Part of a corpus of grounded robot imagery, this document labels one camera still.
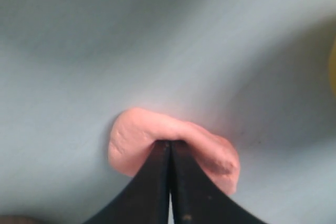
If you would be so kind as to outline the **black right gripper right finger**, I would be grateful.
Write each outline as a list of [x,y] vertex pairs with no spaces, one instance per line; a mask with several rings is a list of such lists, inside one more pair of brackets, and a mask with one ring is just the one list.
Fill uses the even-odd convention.
[[218,189],[200,168],[185,142],[171,142],[170,150],[174,223],[264,223]]

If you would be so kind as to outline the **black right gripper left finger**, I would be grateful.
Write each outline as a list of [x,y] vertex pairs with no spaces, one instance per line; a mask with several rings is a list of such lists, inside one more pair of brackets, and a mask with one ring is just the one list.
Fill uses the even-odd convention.
[[145,163],[124,190],[86,223],[168,223],[169,165],[170,144],[156,141]]

